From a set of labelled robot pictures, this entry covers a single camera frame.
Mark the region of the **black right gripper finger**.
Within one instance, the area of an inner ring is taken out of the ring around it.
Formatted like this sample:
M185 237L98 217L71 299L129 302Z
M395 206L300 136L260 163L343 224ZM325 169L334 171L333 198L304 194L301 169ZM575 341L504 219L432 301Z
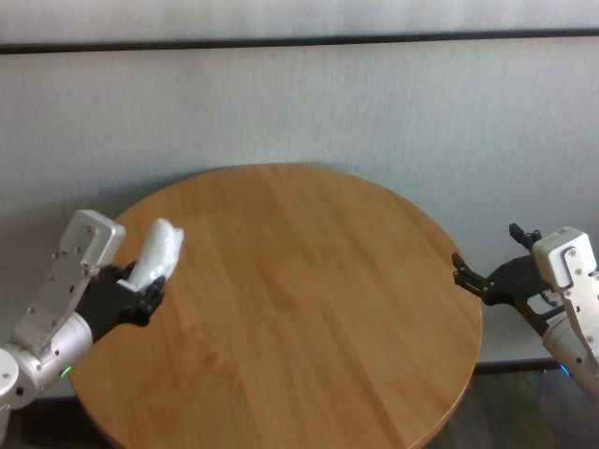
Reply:
M513 223L508 227L510 237L521 245L529 254L533 253L534 244L542 238L539 230L525 232L518 224Z
M454 267L454 283L480 298L484 304L489 304L489 280L472 271L459 253L451 255L451 262Z

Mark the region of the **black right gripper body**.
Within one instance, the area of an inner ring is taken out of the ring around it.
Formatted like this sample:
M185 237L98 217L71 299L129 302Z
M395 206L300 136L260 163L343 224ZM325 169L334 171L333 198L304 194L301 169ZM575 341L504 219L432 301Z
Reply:
M496 268L488 276L488 285L486 304L510 306L540 337L548 330L548 321L564 311L563 304L541 277L531 255L518 257ZM533 297L540 297L548 309L536 311L529 305Z

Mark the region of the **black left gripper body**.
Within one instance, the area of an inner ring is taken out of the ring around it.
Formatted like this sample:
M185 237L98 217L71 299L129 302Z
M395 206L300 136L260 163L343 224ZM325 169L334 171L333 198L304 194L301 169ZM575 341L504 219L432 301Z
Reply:
M87 323L92 340L99 341L116 326L144 327L151 314L140 305L142 294L133 292L120 281L122 268L110 265L94 276L83 293L76 313Z

